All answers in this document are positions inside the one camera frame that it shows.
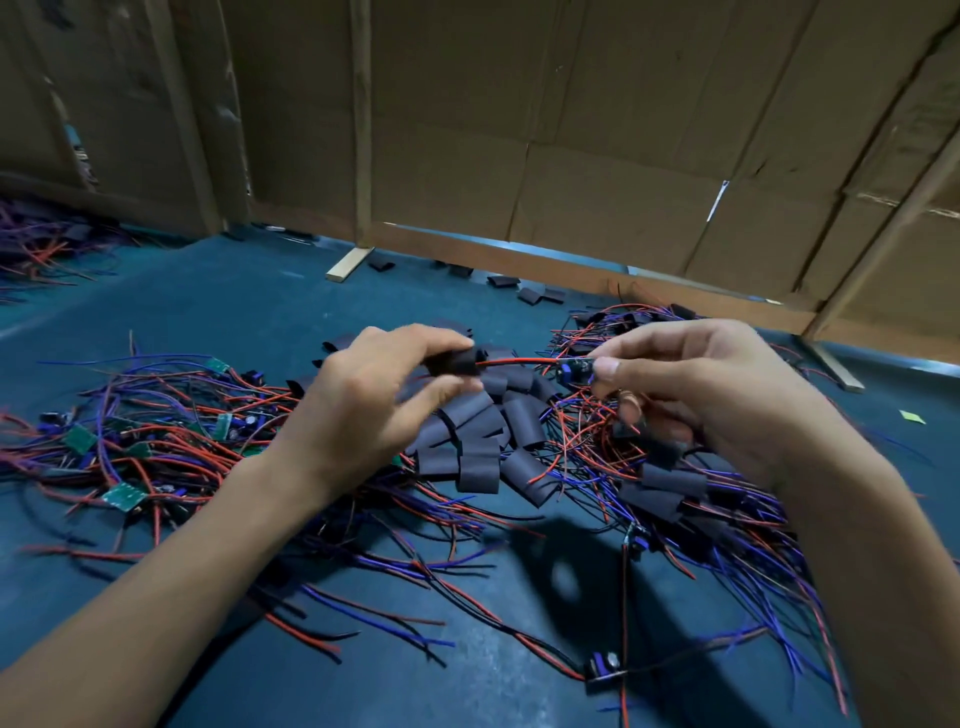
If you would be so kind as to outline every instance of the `forearm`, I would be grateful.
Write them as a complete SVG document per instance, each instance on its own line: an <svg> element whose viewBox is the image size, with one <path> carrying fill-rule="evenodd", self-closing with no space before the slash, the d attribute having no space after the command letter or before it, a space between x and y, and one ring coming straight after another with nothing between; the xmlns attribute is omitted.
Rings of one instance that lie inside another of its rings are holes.
<svg viewBox="0 0 960 728"><path fill-rule="evenodd" d="M5 726L153 725L308 513L252 461L183 528L0 676Z"/></svg>
<svg viewBox="0 0 960 728"><path fill-rule="evenodd" d="M787 486L864 724L955 725L960 577L900 476L872 450L847 450Z"/></svg>

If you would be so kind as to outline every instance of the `fingernail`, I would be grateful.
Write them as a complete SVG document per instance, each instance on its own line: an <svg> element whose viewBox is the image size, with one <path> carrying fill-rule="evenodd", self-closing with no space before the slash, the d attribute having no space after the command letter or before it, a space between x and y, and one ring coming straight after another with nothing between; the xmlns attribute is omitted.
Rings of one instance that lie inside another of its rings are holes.
<svg viewBox="0 0 960 728"><path fill-rule="evenodd" d="M613 375L616 374L616 368L618 366L620 366L619 359L614 359L610 356L598 356L597 360L593 362L593 373L597 378L609 381L613 379Z"/></svg>

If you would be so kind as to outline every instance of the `wooden frame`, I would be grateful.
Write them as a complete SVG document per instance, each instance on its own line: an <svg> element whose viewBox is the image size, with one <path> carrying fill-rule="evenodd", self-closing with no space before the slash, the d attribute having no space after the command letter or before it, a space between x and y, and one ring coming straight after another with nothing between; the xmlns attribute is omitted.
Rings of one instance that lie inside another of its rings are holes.
<svg viewBox="0 0 960 728"><path fill-rule="evenodd" d="M370 227L373 218L373 119L370 22L371 0L350 0L350 43L353 51L353 146L356 167L353 195L356 248L326 272L328 280L341 283L373 250Z"/></svg>

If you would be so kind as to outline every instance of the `wooden beam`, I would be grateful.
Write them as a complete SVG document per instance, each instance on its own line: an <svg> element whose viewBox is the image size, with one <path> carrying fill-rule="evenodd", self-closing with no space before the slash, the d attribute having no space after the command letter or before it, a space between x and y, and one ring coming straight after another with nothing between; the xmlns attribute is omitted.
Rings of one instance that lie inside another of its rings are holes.
<svg viewBox="0 0 960 728"><path fill-rule="evenodd" d="M373 218L373 120L371 94L371 0L350 0L350 37L353 47L353 146L356 249L326 274L342 282L370 254Z"/></svg>
<svg viewBox="0 0 960 728"><path fill-rule="evenodd" d="M177 131L180 133L180 146L193 182L197 206L204 220L207 234L215 235L227 229L227 222L217 208L210 170L206 166L204 143L200 139L200 129L197 127L197 115L193 109L190 89L180 60L180 49L177 47L170 6L168 0L146 0L145 5L160 72L163 74L163 81L170 96L170 106L177 123Z"/></svg>
<svg viewBox="0 0 960 728"><path fill-rule="evenodd" d="M836 319L847 304L853 300L857 292L866 282L870 274L883 262L888 254L897 246L902 238L903 231L930 207L930 202L944 185L953 170L960 163L960 126L953 130L953 135L947 141L936 159L926 168L926 171L914 184L913 189L897 210L890 216L886 226L874 238L866 252L856 262L843 281L824 303L823 308L813 318L804 331L804 339L812 341L834 319Z"/></svg>
<svg viewBox="0 0 960 728"><path fill-rule="evenodd" d="M326 272L326 279L332 280L334 283L344 282L347 276L353 273L356 267L364 261L364 258L372 252L373 248L354 248Z"/></svg>

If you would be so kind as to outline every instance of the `wooden plank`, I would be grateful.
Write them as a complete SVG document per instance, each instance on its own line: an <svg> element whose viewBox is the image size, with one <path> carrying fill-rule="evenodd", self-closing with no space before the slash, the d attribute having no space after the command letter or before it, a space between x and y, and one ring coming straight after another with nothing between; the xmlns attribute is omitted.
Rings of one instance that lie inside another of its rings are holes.
<svg viewBox="0 0 960 728"><path fill-rule="evenodd" d="M227 222L217 209L210 170L206 166L204 144L197 128L197 115L193 109L186 74L183 73L183 64L180 61L180 51L177 48L170 5L167 0L146 0L146 9L160 71L170 97L174 121L180 132L180 146L197 196L197 205L207 233L214 235L226 230Z"/></svg>
<svg viewBox="0 0 960 728"><path fill-rule="evenodd" d="M240 101L219 0L170 0L170 14L217 207L231 223L250 221Z"/></svg>
<svg viewBox="0 0 960 728"><path fill-rule="evenodd" d="M344 282L347 277L356 270L357 266L364 261L364 258L372 252L373 248L354 248L340 258L337 264L326 272L326 279L332 280L334 283Z"/></svg>
<svg viewBox="0 0 960 728"><path fill-rule="evenodd" d="M843 282L829 297L813 321L804 331L808 339L816 338L833 319L837 318L847 304L856 296L857 291L867 281L870 274L890 254L902 237L903 231L924 213L937 192L960 165L960 127L944 145L940 155L927 167L924 175L903 199L897 211L890 216L886 226L867 248L856 265L847 273Z"/></svg>
<svg viewBox="0 0 960 728"><path fill-rule="evenodd" d="M371 0L350 0L353 43L353 144L356 154L356 243L367 245L373 213L373 120L371 108Z"/></svg>

